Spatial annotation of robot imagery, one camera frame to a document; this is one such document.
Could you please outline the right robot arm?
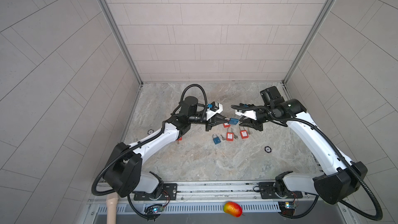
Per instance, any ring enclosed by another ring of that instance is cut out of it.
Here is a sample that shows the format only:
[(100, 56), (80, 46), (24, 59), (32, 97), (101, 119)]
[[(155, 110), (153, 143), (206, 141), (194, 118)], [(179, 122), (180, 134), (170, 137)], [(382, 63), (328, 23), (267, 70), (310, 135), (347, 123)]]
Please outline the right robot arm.
[(284, 100), (275, 86), (260, 92), (264, 105), (243, 104), (237, 110), (241, 126), (258, 131), (263, 124), (274, 121), (286, 124), (308, 147), (319, 163), (320, 172), (300, 174), (287, 171), (275, 178), (276, 193), (284, 197), (290, 191), (318, 195), (326, 203), (334, 205), (356, 192), (360, 183), (350, 172), (353, 169), (361, 178), (368, 169), (361, 162), (354, 162), (338, 148), (332, 146), (316, 131), (316, 125), (304, 105), (297, 99)]

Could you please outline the blue padlock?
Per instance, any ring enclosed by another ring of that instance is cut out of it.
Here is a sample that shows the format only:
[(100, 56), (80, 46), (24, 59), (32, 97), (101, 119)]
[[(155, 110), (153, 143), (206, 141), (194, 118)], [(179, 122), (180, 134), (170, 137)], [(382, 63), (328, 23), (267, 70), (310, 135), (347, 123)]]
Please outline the blue padlock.
[(237, 125), (237, 124), (239, 124), (239, 120), (236, 119), (236, 118), (230, 118), (229, 119), (229, 124), (230, 125)]
[(220, 139), (219, 136), (216, 135), (216, 134), (213, 134), (213, 135), (212, 135), (212, 140), (213, 140), (213, 142), (214, 142), (215, 145), (221, 143), (221, 139)]

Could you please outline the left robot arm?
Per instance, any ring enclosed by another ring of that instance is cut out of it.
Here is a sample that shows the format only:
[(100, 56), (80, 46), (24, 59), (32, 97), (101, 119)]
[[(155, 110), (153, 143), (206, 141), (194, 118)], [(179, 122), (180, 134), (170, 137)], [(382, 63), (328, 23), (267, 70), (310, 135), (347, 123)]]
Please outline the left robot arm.
[(158, 198), (164, 182), (153, 172), (142, 172), (143, 164), (164, 146), (182, 138), (192, 124), (203, 124), (205, 130), (210, 131), (214, 126), (229, 122), (221, 114), (222, 104), (212, 102), (205, 105), (202, 111), (197, 110), (198, 105), (197, 98), (188, 96), (179, 103), (179, 112), (163, 121), (161, 129), (136, 143), (116, 145), (105, 168), (99, 174), (99, 178), (104, 179), (111, 189), (97, 191), (96, 185), (93, 185), (92, 193), (103, 196), (115, 192), (124, 198), (138, 192)]

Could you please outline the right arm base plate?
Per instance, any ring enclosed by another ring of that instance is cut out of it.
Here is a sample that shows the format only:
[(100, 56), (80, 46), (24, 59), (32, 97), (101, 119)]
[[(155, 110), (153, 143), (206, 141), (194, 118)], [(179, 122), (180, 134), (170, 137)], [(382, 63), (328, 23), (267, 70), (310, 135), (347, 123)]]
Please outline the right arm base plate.
[(301, 199), (303, 194), (300, 191), (289, 191), (279, 187), (274, 181), (260, 182), (253, 190), (259, 192), (262, 199)]

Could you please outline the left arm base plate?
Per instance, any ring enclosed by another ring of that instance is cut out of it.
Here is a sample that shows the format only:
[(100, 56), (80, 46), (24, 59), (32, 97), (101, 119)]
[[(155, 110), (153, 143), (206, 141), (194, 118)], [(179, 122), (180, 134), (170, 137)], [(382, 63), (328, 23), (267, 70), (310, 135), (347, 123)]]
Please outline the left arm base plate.
[(163, 183), (153, 193), (134, 192), (134, 201), (176, 200), (177, 187), (177, 183)]

